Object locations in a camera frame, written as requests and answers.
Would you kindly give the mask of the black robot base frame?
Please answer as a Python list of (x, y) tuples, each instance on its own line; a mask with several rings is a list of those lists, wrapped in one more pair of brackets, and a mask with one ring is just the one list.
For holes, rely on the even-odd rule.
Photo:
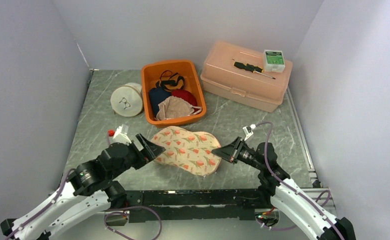
[(127, 211), (130, 223), (166, 221), (239, 219), (253, 221), (272, 209), (269, 197), (256, 188), (129, 190), (112, 203), (109, 211)]

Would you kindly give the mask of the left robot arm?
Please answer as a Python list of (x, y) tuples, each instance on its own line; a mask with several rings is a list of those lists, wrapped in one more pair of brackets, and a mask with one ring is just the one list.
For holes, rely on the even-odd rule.
[(130, 168), (140, 169), (161, 155), (165, 148), (136, 135), (132, 140), (111, 143), (93, 160), (68, 170), (59, 187), (46, 200), (20, 218), (8, 218), (0, 228), (8, 240), (38, 240), (53, 236), (48, 227), (66, 226), (64, 214), (82, 220), (99, 211), (128, 206), (127, 193), (116, 177)]

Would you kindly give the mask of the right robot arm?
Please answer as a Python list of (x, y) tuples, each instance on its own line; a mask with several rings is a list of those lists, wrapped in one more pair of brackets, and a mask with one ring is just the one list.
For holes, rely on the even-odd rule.
[(331, 214), (291, 179), (277, 163), (277, 154), (271, 143), (262, 142), (253, 149), (237, 137), (232, 143), (211, 152), (231, 164), (243, 162), (258, 169), (259, 203), (283, 212), (310, 240), (356, 238), (353, 225), (347, 218), (339, 219)]

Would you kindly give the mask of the floral mesh laundry bag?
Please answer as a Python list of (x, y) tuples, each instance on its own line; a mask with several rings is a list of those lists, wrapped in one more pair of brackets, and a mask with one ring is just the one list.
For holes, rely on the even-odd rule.
[(221, 144), (211, 133), (168, 126), (156, 133), (151, 142), (165, 148), (155, 162), (180, 168), (193, 175), (213, 174), (221, 162), (221, 158), (212, 153)]

